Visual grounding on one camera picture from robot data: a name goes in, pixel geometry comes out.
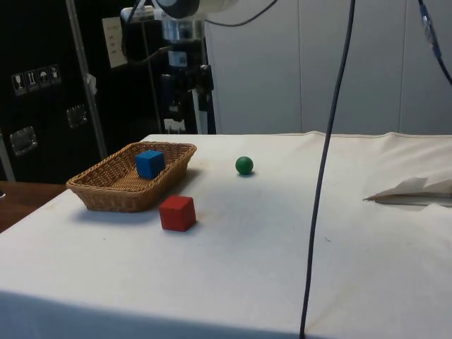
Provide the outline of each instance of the gray wall panel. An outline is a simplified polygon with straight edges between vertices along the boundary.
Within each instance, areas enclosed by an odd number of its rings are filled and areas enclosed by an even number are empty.
[[[434,20],[444,62],[451,70],[452,2],[424,2]],[[400,131],[414,134],[452,133],[452,88],[427,44],[417,1],[408,3]]]
[[[240,1],[210,18],[237,23],[269,3]],[[207,25],[218,133],[301,131],[298,13],[298,1],[280,0],[247,26]]]
[[[405,0],[357,1],[336,133],[398,130]],[[303,131],[324,131],[347,25],[348,0],[300,6]]]

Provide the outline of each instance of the wooden surface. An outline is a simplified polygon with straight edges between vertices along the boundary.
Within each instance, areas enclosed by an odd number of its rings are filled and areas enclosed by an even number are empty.
[[[64,185],[0,182],[0,233],[62,193]]]

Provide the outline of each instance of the cable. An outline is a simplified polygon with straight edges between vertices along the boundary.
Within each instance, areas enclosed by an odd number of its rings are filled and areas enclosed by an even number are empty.
[[[452,86],[452,77],[451,77],[450,73],[448,72],[448,70],[447,70],[447,68],[446,68],[446,65],[444,64],[443,59],[442,59],[442,58],[439,58],[439,59],[438,59],[438,62],[439,62],[439,66],[441,67],[441,70],[443,71],[443,73],[444,73],[446,79],[448,80],[448,82],[449,82],[449,83],[451,84],[451,86]]]
[[[273,0],[267,7],[265,7],[262,11],[257,13],[255,16],[251,17],[248,20],[243,21],[242,23],[216,23],[214,21],[206,20],[207,23],[211,23],[212,25],[216,26],[222,26],[222,27],[241,27],[245,26],[246,24],[255,21],[258,17],[262,16],[266,11],[268,11],[270,8],[272,8],[278,0]]]
[[[350,0],[350,13],[349,13],[349,17],[348,17],[348,27],[347,27],[347,34],[346,34],[346,38],[345,38],[344,51],[343,51],[342,61],[340,62],[338,79],[337,79],[336,85],[335,85],[333,103],[331,105],[330,119],[328,121],[328,128],[326,130],[325,144],[323,146],[323,153],[322,153],[320,170],[319,170],[319,178],[317,179],[316,197],[314,199],[314,210],[312,212],[312,221],[311,221],[311,234],[309,235],[309,252],[308,252],[308,264],[307,264],[307,274],[306,274],[306,287],[305,287],[305,291],[304,291],[302,323],[301,323],[300,333],[299,333],[300,339],[306,338],[304,332],[306,330],[306,318],[307,318],[308,303],[309,303],[309,293],[311,291],[312,261],[313,261],[313,257],[314,257],[314,239],[316,236],[317,216],[319,214],[319,204],[320,204],[320,196],[321,196],[322,183],[323,183],[323,174],[325,172],[326,158],[328,156],[328,149],[330,147],[331,134],[333,132],[334,118],[335,118],[335,114],[336,114],[336,108],[338,106],[340,87],[342,85],[342,79],[344,76],[345,67],[347,66],[348,51],[350,49],[350,41],[352,39],[353,21],[355,20],[355,3],[356,3],[356,0]]]
[[[139,60],[139,61],[129,58],[129,56],[127,55],[127,48],[126,48],[126,39],[127,39],[127,34],[128,34],[128,28],[132,22],[133,16],[135,15],[135,12],[136,12],[140,2],[141,2],[141,0],[136,0],[135,4],[133,5],[132,10],[129,14],[129,17],[127,18],[127,21],[124,24],[124,31],[122,33],[122,41],[121,41],[122,53],[126,57],[127,62],[132,66],[145,66],[149,61],[151,61],[155,57],[160,56],[161,54],[165,53],[166,51],[169,51],[172,48],[171,46],[162,47],[159,50],[157,50],[156,52],[152,53],[147,58],[145,58],[143,60]]]
[[[452,86],[452,77],[448,72],[446,65],[444,64],[441,48],[439,47],[438,37],[436,36],[436,32],[433,26],[432,17],[430,16],[429,11],[427,10],[427,6],[425,6],[423,0],[418,0],[418,2],[420,6],[422,24],[424,25],[425,29],[425,36],[427,37],[428,42],[432,46],[433,54],[435,55],[436,60],[438,61],[439,66],[441,67],[441,70],[444,73],[444,76]]]

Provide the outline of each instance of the woven basket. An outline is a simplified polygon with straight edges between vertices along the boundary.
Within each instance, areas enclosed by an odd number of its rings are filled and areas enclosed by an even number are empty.
[[[135,156],[147,150],[165,154],[166,168],[154,180],[142,179]],[[66,186],[89,210],[140,212],[151,208],[186,174],[196,146],[182,143],[132,143],[70,179]]]

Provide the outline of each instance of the blue cube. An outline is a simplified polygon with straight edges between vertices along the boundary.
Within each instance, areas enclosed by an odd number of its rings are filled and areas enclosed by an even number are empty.
[[[156,150],[138,154],[135,161],[138,175],[144,179],[155,179],[165,169],[165,156]]]

